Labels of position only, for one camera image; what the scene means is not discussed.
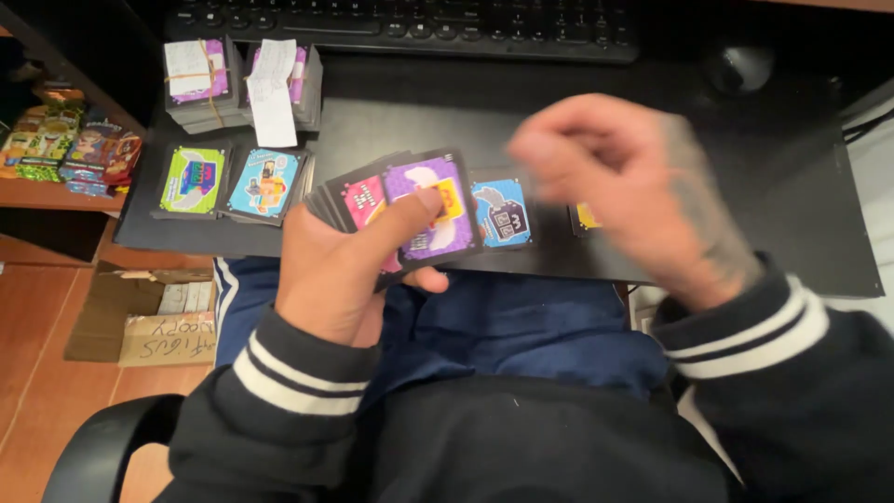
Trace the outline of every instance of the sleeve cuff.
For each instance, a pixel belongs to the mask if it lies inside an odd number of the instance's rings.
[[[655,313],[655,337],[683,375],[715,379],[757,371],[815,345],[829,327],[822,301],[759,255],[766,274],[732,301],[689,313],[665,299]]]
[[[267,308],[232,368],[253,396],[290,413],[354,413],[379,348],[337,345],[294,328]]]

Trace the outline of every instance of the green card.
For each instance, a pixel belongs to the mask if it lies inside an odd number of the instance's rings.
[[[225,160],[222,149],[174,149],[162,191],[161,209],[214,214]]]

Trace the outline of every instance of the blue card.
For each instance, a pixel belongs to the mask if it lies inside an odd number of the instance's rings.
[[[300,169],[301,155],[268,149],[250,151],[227,209],[246,217],[282,220]]]
[[[516,178],[472,185],[475,217],[484,229],[485,246],[492,248],[531,243],[531,223],[525,193]]]

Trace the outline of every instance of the purple card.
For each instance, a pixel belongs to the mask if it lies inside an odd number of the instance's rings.
[[[390,203],[424,187],[437,187],[444,200],[444,208],[434,222],[401,246],[404,256],[410,260],[424,260],[474,248],[480,237],[477,232],[472,232],[465,174],[452,154],[423,159],[389,167],[383,174]]]
[[[255,57],[251,62],[252,72],[255,70],[255,64],[259,57],[261,57],[261,47],[255,50]],[[304,65],[307,62],[308,51],[304,47],[298,46],[295,52],[295,65],[291,68],[291,82],[289,84],[289,99],[295,104],[301,102],[301,89],[304,87]]]
[[[224,43],[219,38],[210,38],[205,40],[205,50],[208,52],[208,59],[215,66],[214,78],[211,80],[211,89],[193,90],[183,94],[171,96],[174,103],[180,104],[196,99],[207,99],[208,93],[212,97],[226,94],[227,75],[226,75],[226,57],[224,56]]]

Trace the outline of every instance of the tiled floor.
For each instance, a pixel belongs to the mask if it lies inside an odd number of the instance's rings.
[[[0,487],[38,502],[56,459],[97,410],[140,396],[189,393],[207,367],[129,368],[65,362],[63,348],[92,269],[6,266],[0,275]],[[131,459],[122,501],[150,501],[170,480],[166,448]]]

